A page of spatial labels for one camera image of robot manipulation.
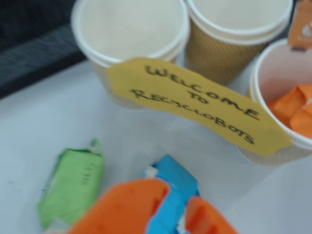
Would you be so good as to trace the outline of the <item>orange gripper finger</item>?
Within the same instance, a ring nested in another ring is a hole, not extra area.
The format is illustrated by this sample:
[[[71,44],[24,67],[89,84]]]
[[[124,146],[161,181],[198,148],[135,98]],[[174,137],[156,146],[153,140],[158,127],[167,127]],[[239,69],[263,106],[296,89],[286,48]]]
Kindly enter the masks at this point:
[[[215,207],[198,196],[188,201],[185,228],[190,234],[237,234]]]
[[[105,192],[69,230],[70,234],[144,234],[169,192],[156,178],[120,183]]]

